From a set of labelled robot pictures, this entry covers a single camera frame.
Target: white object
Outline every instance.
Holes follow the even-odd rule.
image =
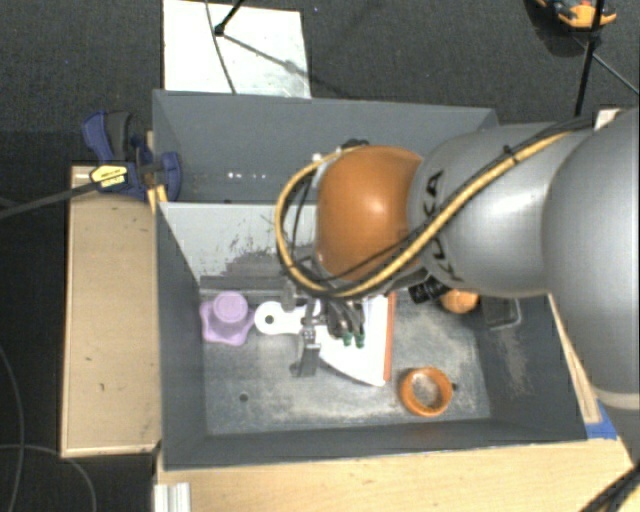
[[[153,488],[154,512],[191,512],[191,487],[187,482],[176,485],[156,484]]]
[[[210,2],[213,25],[230,9]],[[242,6],[217,42],[239,94],[311,97],[300,13]],[[204,2],[164,0],[164,87],[231,92]]]
[[[374,297],[364,302],[365,343],[357,348],[352,342],[344,346],[341,339],[331,336],[326,326],[316,327],[316,342],[320,343],[320,358],[336,370],[372,386],[384,386],[384,366],[387,350],[388,299]],[[278,302],[265,302],[256,310],[255,325],[263,334],[298,334],[302,328],[305,308],[287,313]]]

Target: wooden board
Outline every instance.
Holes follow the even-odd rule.
[[[631,467],[619,441],[165,473],[192,512],[577,512]]]
[[[72,170],[72,186],[90,168]],[[69,208],[60,451],[151,451],[160,439],[155,233],[148,205],[97,192]]]

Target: cable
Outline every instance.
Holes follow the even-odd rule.
[[[58,452],[56,452],[55,450],[52,450],[51,448],[46,448],[44,446],[38,446],[35,444],[25,444],[25,445],[20,445],[20,444],[0,444],[0,451],[4,451],[4,450],[32,450],[35,452],[42,452],[42,453],[48,453],[49,455],[53,455],[56,458],[60,456],[60,454]],[[85,471],[85,469],[78,464],[75,460],[73,459],[60,459],[62,460],[62,462],[66,462],[68,464],[70,464],[71,466],[73,466],[73,468],[78,471],[78,473],[80,473],[80,475],[82,476],[82,478],[84,478],[84,481],[87,484],[87,488],[89,489],[89,493],[91,494],[91,510],[93,512],[97,512],[98,510],[98,499],[96,496],[96,490],[95,487],[93,486],[93,482],[91,481],[91,478],[89,477],[89,475],[87,474],[87,472]]]
[[[222,57],[222,51],[220,50],[220,45],[218,44],[218,36],[216,36],[215,30],[213,28],[213,20],[211,19],[211,12],[209,11],[209,0],[204,0],[204,8],[207,11],[207,20],[209,22],[209,30],[211,30],[211,38],[213,39],[213,46],[216,48],[216,53],[218,54],[218,60],[220,61],[220,66],[222,66],[222,72],[224,73],[225,78],[227,79],[227,84],[229,85],[229,89],[231,89],[231,94],[237,94],[236,88],[233,86],[233,81],[231,80],[231,75],[229,74],[229,70],[227,69],[227,65],[224,62],[224,58]]]
[[[7,354],[5,354],[2,345],[0,344],[0,359],[4,364],[4,367],[7,369],[7,375],[9,376],[9,381],[11,382],[11,388],[13,389],[13,396],[16,400],[16,409],[18,410],[18,430],[19,430],[19,444],[15,445],[18,451],[18,462],[16,463],[16,472],[13,481],[13,490],[11,491],[11,499],[9,500],[9,508],[7,508],[7,512],[13,512],[14,507],[16,506],[16,500],[18,499],[18,491],[20,490],[20,480],[22,479],[22,470],[24,468],[24,450],[25,450],[25,427],[24,427],[24,407],[22,406],[22,398],[20,397],[20,389],[18,388],[18,381],[16,380],[16,376],[13,374],[13,368],[9,363],[9,358]]]
[[[584,54],[584,64],[582,65],[582,76],[580,77],[580,86],[578,89],[578,98],[576,99],[576,107],[574,115],[577,117],[582,115],[582,105],[584,96],[587,92],[587,82],[589,81],[589,72],[591,71],[591,62],[593,54],[596,51],[596,45],[600,41],[600,19],[602,17],[602,9],[604,9],[604,0],[596,0],[596,12],[593,15],[591,30],[589,33],[589,42]]]
[[[298,235],[298,223],[300,222],[300,215],[302,214],[302,207],[307,200],[307,196],[309,195],[309,190],[311,189],[311,178],[307,178],[307,183],[305,185],[304,191],[302,192],[302,198],[300,199],[300,203],[298,204],[298,209],[296,210],[296,218],[293,222],[293,233],[291,234],[291,254],[295,255],[296,249],[296,237]]]
[[[25,421],[24,421],[24,407],[22,405],[22,397],[20,395],[20,388],[18,387],[18,381],[13,373],[13,368],[11,367],[11,363],[9,363],[9,358],[5,353],[2,345],[0,344],[0,359],[2,359],[2,363],[4,364],[7,375],[9,376],[9,381],[11,382],[11,388],[13,389],[13,396],[16,401],[16,409],[18,411],[18,429],[19,429],[19,442],[17,444],[3,444],[0,445],[0,451],[4,450],[18,450],[18,462],[16,463],[16,472],[15,478],[13,482],[13,490],[11,492],[11,499],[9,500],[9,507],[7,508],[7,512],[13,512],[13,509],[16,506],[16,501],[18,499],[18,491],[20,490],[20,481],[22,479],[22,473],[24,469],[24,452],[25,450],[39,451],[43,453],[48,453],[50,455],[55,455],[58,457],[58,453],[55,450],[50,448],[46,448],[44,446],[37,446],[33,444],[25,443]],[[96,498],[96,491],[91,482],[91,478],[86,473],[84,468],[80,466],[73,459],[65,459],[64,462],[68,462],[71,464],[84,478],[87,483],[87,487],[89,488],[89,492],[91,493],[91,505],[93,512],[97,512],[98,510],[98,500]]]
[[[84,185],[80,185],[79,187],[72,188],[71,190],[65,190],[64,192],[59,192],[51,196],[36,199],[35,201],[31,201],[29,203],[12,206],[10,208],[7,208],[6,210],[0,211],[0,221],[9,217],[13,217],[14,215],[18,215],[20,213],[26,213],[31,210],[36,210],[43,206],[73,199],[74,197],[92,192],[95,189],[96,186],[94,183],[86,183]]]
[[[580,45],[580,47],[586,51],[587,47],[582,44],[580,42],[580,40],[575,37],[572,36],[573,40]],[[620,73],[618,73],[615,69],[613,69],[613,67],[611,67],[611,65],[607,64],[604,59],[602,59],[599,55],[597,55],[596,53],[593,54],[593,58],[595,59],[595,61],[600,64],[604,69],[606,69],[609,73],[611,73],[614,77],[616,77],[618,80],[620,80],[620,82],[622,82],[626,87],[628,87],[629,89],[631,89],[636,95],[640,96],[640,90],[638,90],[637,87],[635,87],[629,80],[627,80],[624,76],[622,76]]]
[[[629,480],[627,480],[624,485],[616,492],[616,494],[611,498],[611,503],[609,504],[609,508],[607,512],[616,512],[620,510],[620,507],[624,504],[629,496],[635,491],[640,485],[640,473],[638,472],[638,467],[635,468],[634,474],[630,476]]]
[[[483,190],[491,182],[505,174],[517,163],[526,160],[547,146],[553,144],[557,140],[565,137],[572,131],[591,126],[591,120],[586,118],[576,118],[569,122],[554,125],[542,130],[537,135],[531,137],[527,141],[519,144],[517,147],[509,150],[508,153],[495,159],[493,162],[478,171],[470,180],[465,182],[458,190],[456,190],[437,210],[437,214],[429,220],[428,224],[412,232],[411,242],[402,252],[394,256],[392,260],[380,265],[377,270],[370,273],[364,279],[356,284],[346,285],[341,288],[329,288],[313,281],[296,266],[287,252],[286,244],[282,230],[282,223],[289,204],[289,196],[299,183],[307,176],[315,173],[316,169],[325,162],[334,159],[337,154],[332,153],[325,156],[318,162],[314,162],[300,171],[298,171],[291,180],[283,188],[275,209],[275,226],[276,226],[276,246],[278,254],[281,258],[285,271],[289,276],[303,289],[311,295],[340,297],[340,298],[356,298],[362,297],[370,293],[374,288],[379,287],[385,280],[392,277],[397,271],[409,263],[415,256],[426,246],[429,241],[438,233],[442,227],[478,192]]]
[[[582,509],[582,512],[599,512],[607,503],[609,504],[607,512],[618,510],[622,501],[631,495],[639,483],[640,463],[600,492]]]

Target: grey bin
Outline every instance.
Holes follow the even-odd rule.
[[[215,292],[211,283],[250,292],[252,282],[281,279],[273,204],[313,153],[356,138],[424,155],[496,126],[492,110],[165,91],[154,92],[153,109],[156,152],[178,151],[184,170],[180,202],[157,213],[166,469],[585,439],[543,297],[520,301],[517,325],[490,329],[480,308],[456,316],[400,294],[393,378],[383,388],[325,366],[315,377],[292,377],[295,336],[254,329],[237,348],[201,339],[198,307]],[[313,215],[313,205],[305,208],[302,242],[311,240]],[[427,365],[456,384],[435,419],[411,415],[397,398],[403,374]]]

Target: purple cup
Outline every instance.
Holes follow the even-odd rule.
[[[222,292],[215,299],[200,304],[202,338],[212,343],[235,347],[247,340],[254,312],[238,292]]]

